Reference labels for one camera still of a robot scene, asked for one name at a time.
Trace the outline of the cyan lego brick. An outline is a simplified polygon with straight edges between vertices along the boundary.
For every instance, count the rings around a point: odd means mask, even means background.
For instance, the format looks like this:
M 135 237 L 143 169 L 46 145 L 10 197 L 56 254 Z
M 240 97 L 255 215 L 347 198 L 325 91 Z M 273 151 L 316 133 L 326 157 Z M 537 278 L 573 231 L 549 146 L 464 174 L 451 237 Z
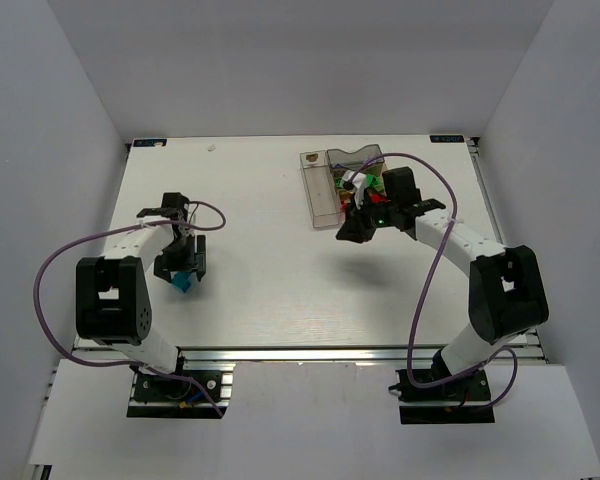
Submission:
M 196 282 L 193 272 L 177 272 L 173 275 L 171 285 L 182 293 L 187 293 Z

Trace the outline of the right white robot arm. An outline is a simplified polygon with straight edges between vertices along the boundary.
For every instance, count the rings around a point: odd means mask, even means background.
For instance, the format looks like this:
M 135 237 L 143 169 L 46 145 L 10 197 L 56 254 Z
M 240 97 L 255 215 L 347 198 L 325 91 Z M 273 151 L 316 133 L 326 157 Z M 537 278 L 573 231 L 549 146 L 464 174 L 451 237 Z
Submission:
M 457 381 L 483 368 L 513 338 L 545 323 L 549 306 L 537 258 L 527 246 L 507 247 L 461 223 L 436 199 L 423 199 L 408 167 L 382 175 L 384 193 L 374 197 L 365 176 L 346 171 L 341 186 L 352 193 L 340 241 L 362 244 L 379 228 L 393 227 L 435 249 L 469 281 L 468 325 L 433 359 L 428 380 L 417 388 Z

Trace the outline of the green lego plate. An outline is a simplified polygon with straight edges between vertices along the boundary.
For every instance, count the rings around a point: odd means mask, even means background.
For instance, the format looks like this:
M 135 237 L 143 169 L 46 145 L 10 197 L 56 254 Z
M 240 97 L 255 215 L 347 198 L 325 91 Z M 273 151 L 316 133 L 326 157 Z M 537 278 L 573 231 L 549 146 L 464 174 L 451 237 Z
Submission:
M 366 174 L 366 175 L 367 175 L 367 181 L 368 181 L 367 188 L 375 189 L 378 191 L 381 191 L 383 189 L 383 183 L 378 176 L 373 175 L 373 174 Z M 335 179 L 335 187 L 340 190 L 344 190 L 340 187 L 340 181 L 341 181 L 342 176 L 337 177 Z

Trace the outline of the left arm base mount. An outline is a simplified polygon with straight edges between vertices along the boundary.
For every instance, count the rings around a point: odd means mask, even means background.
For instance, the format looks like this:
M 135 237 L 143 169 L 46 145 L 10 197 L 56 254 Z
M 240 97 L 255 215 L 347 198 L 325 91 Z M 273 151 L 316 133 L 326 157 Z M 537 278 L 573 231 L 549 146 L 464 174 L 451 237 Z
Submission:
M 185 362 L 178 375 L 193 378 L 203 389 L 188 381 L 167 379 L 133 369 L 126 416 L 134 419 L 211 419 L 227 410 L 233 386 L 231 364 Z

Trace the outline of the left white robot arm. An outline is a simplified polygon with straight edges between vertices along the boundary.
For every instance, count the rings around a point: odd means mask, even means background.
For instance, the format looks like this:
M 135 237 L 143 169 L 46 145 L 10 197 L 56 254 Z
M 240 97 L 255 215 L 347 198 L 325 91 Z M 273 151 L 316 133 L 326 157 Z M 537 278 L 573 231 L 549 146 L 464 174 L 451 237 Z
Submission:
M 109 346 L 141 368 L 173 374 L 179 348 L 153 320 L 146 276 L 186 293 L 206 274 L 206 237 L 183 225 L 190 200 L 165 193 L 157 208 L 137 214 L 132 231 L 99 257 L 76 266 L 76 329 L 82 339 Z

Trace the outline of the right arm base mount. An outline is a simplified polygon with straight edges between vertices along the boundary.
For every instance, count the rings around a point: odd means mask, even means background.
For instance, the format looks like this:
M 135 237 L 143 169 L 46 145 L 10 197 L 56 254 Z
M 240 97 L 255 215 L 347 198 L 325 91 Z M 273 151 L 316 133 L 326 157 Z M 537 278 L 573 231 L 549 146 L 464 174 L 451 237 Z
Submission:
M 454 382 L 419 389 L 408 379 L 407 370 L 397 370 L 397 382 L 388 387 L 399 402 L 402 425 L 493 424 L 495 415 L 487 375 L 478 371 Z

